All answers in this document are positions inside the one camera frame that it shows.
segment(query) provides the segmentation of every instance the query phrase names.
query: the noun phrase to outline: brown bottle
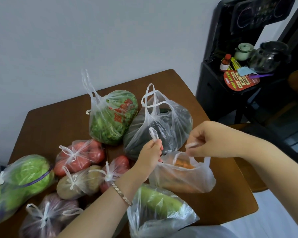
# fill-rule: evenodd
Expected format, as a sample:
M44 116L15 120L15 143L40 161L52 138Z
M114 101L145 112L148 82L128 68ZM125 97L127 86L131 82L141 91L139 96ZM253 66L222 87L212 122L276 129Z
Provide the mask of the brown bottle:
M221 62L220 71L225 72L228 69L228 66L230 63L231 63L231 55L226 54L225 58Z

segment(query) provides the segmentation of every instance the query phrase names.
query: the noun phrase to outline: bracelet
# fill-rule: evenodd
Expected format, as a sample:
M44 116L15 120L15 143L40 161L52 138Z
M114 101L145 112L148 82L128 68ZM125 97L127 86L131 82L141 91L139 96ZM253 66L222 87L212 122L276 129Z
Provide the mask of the bracelet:
M116 184L113 182L111 184L115 190L117 191L117 193L123 198L124 201L126 201L126 203L129 205L129 206L132 206L133 204L126 198L126 196L124 196L124 194L120 191L120 189L116 186Z

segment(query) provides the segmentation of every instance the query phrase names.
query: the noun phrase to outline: glass kettle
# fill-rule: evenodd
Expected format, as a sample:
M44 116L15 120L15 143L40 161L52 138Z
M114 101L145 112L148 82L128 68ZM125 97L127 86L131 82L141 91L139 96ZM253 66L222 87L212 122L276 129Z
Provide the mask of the glass kettle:
M283 42L263 42L250 59L249 67L259 74L273 72L282 61L290 62L287 52L288 46Z

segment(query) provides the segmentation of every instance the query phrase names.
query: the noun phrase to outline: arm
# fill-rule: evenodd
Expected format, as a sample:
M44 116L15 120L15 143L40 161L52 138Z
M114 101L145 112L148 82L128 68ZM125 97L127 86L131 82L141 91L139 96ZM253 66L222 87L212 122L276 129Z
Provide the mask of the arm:
M298 224L298 164L276 146L211 121L205 121L192 130L187 144L194 142L199 144L187 149L190 156L242 157L251 163Z
M161 140L151 140L144 145L135 165L124 173L115 184L132 202L138 188L146 181L161 156ZM58 238L110 238L128 208L116 190L110 188L73 220Z

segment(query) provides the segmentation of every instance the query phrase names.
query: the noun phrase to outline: gray wall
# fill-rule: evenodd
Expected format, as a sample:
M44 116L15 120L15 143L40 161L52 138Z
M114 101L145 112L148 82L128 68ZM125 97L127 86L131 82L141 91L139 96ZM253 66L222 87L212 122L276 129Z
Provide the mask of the gray wall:
M86 93L81 68L96 89L173 68L195 94L219 1L0 0L0 163L28 111Z

